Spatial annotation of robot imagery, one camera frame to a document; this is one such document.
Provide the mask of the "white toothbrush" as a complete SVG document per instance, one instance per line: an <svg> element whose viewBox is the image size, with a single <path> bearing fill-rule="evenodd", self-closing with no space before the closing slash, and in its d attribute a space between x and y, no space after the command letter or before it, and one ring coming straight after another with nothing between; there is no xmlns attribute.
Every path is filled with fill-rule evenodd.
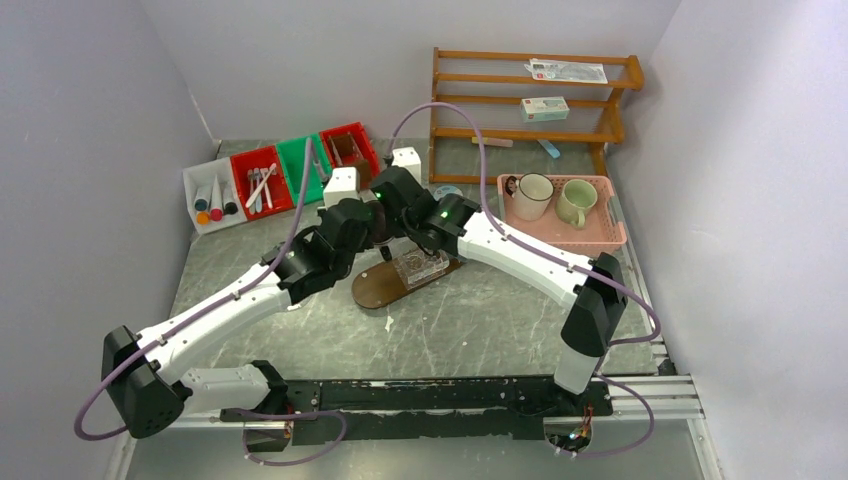
<svg viewBox="0 0 848 480"><path fill-rule="evenodd" d="M262 198L263 198L263 191L262 191L262 178L261 178L261 182L260 182L260 187L261 187L261 205L262 205L261 211L262 211L262 209L263 209L263 200L262 200Z"/></svg>

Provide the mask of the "purple mug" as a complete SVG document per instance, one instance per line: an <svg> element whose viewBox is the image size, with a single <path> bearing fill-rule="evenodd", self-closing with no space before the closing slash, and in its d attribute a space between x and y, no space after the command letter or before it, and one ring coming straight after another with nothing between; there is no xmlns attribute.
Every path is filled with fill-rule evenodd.
<svg viewBox="0 0 848 480"><path fill-rule="evenodd" d="M386 219L384 206L379 201L369 201L373 222L370 230L370 241L373 245L384 245L393 238Z"/></svg>

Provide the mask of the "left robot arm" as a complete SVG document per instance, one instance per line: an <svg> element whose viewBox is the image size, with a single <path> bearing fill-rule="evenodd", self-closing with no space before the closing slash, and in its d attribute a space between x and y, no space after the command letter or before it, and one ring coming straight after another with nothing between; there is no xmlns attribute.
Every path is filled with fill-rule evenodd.
<svg viewBox="0 0 848 480"><path fill-rule="evenodd" d="M269 363L206 370L196 368L196 360L256 322L333 287L384 231L378 201L343 199L324 211L319 224L293 231L199 304L140 332L126 326L109 332L101 386L123 422L118 430L144 439L185 414L216 409L278 417L286 393Z"/></svg>

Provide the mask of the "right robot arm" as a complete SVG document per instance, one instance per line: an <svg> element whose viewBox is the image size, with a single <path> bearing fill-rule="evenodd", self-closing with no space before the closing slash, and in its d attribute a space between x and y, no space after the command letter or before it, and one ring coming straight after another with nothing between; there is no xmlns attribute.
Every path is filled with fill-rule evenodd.
<svg viewBox="0 0 848 480"><path fill-rule="evenodd" d="M628 304L619 261L606 253L592 259L554 247L462 195L435 199L402 167L380 172L370 189L383 206L389 234L410 239L427 254L494 267L568 308L549 399L565 415L584 406L587 386Z"/></svg>

